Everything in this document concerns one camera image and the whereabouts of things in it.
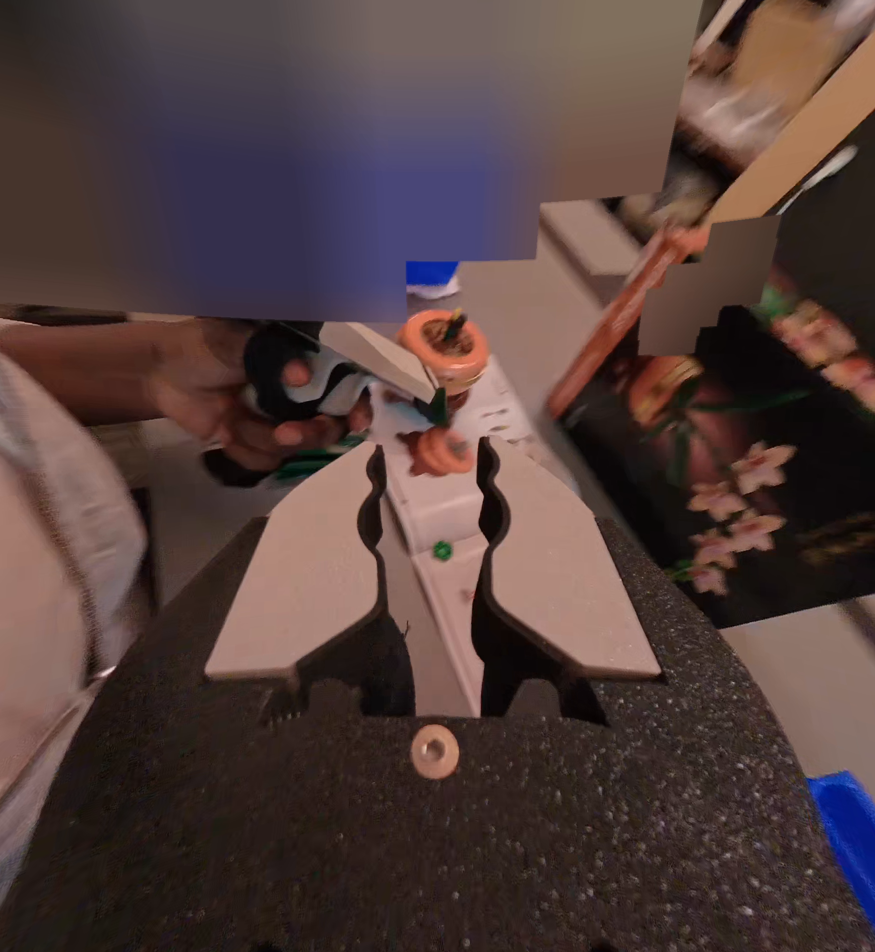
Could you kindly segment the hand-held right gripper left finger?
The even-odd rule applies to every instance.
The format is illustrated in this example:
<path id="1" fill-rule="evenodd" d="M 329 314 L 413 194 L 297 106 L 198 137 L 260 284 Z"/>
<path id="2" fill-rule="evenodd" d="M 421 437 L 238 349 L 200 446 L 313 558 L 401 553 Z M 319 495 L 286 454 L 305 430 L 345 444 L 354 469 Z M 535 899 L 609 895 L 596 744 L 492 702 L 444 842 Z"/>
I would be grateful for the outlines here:
<path id="1" fill-rule="evenodd" d="M 303 676 L 386 607 L 377 552 L 383 452 L 362 444 L 290 490 L 267 517 L 204 673 Z"/>

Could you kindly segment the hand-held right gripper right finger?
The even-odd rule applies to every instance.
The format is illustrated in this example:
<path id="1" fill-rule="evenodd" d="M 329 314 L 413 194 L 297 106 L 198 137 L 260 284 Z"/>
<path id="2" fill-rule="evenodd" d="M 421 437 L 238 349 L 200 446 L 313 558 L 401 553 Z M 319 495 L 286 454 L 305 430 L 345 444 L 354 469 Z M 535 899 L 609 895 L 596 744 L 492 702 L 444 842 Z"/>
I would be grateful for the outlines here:
<path id="1" fill-rule="evenodd" d="M 475 607 L 561 670 L 589 679 L 662 674 L 594 513 L 523 450 L 479 441 L 479 529 L 487 543 Z"/>

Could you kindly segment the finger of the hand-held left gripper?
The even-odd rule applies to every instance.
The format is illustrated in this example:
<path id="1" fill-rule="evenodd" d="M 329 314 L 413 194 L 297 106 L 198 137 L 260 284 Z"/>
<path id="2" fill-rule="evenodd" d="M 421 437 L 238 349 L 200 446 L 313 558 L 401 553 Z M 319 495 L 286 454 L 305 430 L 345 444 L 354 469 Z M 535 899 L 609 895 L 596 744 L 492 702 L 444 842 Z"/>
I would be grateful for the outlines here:
<path id="1" fill-rule="evenodd" d="M 438 395 L 433 376 L 420 359 L 364 324 L 323 324 L 319 343 L 413 400 L 430 405 Z"/>

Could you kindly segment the orange brick flower pot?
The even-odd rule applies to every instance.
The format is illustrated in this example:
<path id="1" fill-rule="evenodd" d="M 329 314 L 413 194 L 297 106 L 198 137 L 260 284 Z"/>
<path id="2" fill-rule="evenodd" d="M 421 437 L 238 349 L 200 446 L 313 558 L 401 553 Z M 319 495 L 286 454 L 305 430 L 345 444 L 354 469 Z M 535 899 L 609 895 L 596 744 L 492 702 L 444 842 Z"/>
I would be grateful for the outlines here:
<path id="1" fill-rule="evenodd" d="M 412 315 L 397 331 L 396 341 L 416 356 L 445 390 L 450 414 L 466 404 L 491 358 L 486 336 L 460 308 Z"/>

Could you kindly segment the small orange round brick piece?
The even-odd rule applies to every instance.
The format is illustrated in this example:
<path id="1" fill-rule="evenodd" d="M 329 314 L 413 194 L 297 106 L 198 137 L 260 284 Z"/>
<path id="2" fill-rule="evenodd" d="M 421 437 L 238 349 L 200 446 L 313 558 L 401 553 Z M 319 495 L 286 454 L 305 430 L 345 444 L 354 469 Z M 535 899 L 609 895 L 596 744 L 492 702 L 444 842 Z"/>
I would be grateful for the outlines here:
<path id="1" fill-rule="evenodd" d="M 424 431 L 399 434 L 398 439 L 409 452 L 412 477 L 462 475 L 474 467 L 472 447 L 449 427 L 433 425 Z"/>

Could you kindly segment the person's left forearm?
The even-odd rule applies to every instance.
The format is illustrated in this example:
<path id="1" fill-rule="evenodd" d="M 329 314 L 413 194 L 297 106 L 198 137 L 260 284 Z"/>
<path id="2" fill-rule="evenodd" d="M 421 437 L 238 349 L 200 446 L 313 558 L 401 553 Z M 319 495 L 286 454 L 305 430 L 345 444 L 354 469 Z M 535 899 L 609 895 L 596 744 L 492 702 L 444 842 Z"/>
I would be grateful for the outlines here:
<path id="1" fill-rule="evenodd" d="M 160 419 L 156 380 L 182 341 L 184 322 L 0 329 L 0 354 L 88 425 Z"/>

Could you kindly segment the person's left hand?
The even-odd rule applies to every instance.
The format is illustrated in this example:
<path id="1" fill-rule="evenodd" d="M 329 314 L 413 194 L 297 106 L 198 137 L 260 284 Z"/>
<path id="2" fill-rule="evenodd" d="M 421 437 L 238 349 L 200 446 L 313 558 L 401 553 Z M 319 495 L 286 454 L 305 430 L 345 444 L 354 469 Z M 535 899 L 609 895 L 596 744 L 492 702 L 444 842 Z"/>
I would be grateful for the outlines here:
<path id="1" fill-rule="evenodd" d="M 343 418 L 267 422 L 248 408 L 243 355 L 256 326 L 193 317 L 151 322 L 154 337 L 147 392 L 158 414 L 227 458 L 255 472 L 277 469 L 305 450 L 325 449 L 369 428 L 370 396 L 362 393 Z"/>

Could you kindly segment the white instruction booklet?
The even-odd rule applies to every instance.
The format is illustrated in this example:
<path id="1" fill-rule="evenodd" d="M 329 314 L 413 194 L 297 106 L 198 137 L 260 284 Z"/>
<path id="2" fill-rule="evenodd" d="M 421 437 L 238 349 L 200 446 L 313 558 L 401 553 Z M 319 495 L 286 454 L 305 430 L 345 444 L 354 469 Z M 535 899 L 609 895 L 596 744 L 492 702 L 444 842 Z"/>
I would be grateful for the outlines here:
<path id="1" fill-rule="evenodd" d="M 372 435 L 384 450 L 388 498 L 462 691 L 464 715 L 478 717 L 483 663 L 472 644 L 471 606 L 487 542 L 479 529 L 483 497 L 476 468 L 440 478 L 410 476 L 409 452 L 398 435 L 422 431 L 426 423 L 410 406 L 389 398 L 384 385 L 373 385 L 371 393 Z M 503 436 L 579 494 L 574 477 L 541 439 L 497 358 L 490 359 L 468 401 L 455 412 L 453 428 L 473 450 L 481 437 Z M 454 545 L 454 557 L 446 563 L 432 556 L 434 543 L 441 540 Z"/>

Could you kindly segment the black orchid toy box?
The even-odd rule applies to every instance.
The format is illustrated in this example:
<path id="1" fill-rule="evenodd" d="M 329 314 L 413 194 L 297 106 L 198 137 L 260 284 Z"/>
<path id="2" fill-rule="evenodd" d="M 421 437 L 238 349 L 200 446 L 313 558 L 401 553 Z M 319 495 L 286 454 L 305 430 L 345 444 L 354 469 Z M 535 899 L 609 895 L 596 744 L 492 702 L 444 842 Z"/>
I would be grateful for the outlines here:
<path id="1" fill-rule="evenodd" d="M 653 238 L 550 410 L 637 541 L 718 628 L 875 595 L 875 359 L 771 275 L 689 355 L 638 352 Z"/>

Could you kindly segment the person's white shirt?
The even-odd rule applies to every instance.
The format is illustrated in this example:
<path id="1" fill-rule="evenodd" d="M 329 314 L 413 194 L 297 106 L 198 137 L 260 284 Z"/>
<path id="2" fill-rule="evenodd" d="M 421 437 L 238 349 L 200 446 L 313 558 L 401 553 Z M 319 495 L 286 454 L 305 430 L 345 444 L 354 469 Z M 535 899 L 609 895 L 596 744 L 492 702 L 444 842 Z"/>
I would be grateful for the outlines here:
<path id="1" fill-rule="evenodd" d="M 136 636 L 145 546 L 98 441 L 0 353 L 0 905 L 74 732 Z"/>

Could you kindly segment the blue plastic bin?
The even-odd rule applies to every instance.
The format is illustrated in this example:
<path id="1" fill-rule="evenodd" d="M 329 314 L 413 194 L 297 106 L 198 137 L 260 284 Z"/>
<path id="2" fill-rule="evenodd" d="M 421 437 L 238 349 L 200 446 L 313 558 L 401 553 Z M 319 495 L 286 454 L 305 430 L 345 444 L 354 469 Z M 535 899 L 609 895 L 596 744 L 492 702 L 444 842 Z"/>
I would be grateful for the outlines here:
<path id="1" fill-rule="evenodd" d="M 875 802 L 847 771 L 810 778 L 808 787 L 837 863 L 875 930 Z"/>

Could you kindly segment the black divider board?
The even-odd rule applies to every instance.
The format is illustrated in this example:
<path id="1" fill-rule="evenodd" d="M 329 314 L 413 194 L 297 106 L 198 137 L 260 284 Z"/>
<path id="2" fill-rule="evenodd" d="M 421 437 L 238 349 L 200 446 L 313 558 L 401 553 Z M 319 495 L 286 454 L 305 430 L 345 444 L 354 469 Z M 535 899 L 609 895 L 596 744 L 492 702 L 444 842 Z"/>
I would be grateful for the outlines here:
<path id="1" fill-rule="evenodd" d="M 776 264 L 841 317 L 875 317 L 875 29 L 794 116 L 708 215 L 715 224 L 767 215 L 838 149 L 844 169 L 781 215 Z"/>

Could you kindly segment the white gooseneck microphone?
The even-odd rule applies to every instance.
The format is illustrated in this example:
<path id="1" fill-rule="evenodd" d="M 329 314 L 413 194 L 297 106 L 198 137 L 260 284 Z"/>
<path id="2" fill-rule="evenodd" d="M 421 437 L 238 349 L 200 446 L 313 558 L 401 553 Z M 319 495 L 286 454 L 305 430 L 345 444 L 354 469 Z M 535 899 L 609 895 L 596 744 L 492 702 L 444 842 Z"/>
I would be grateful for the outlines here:
<path id="1" fill-rule="evenodd" d="M 836 176 L 849 163 L 855 159 L 859 153 L 859 147 L 856 145 L 847 145 L 838 149 L 825 163 L 820 165 L 813 173 L 805 178 L 801 184 L 798 184 L 792 193 L 778 206 L 775 214 L 781 216 L 784 212 L 807 191 L 821 184 L 825 180 Z"/>

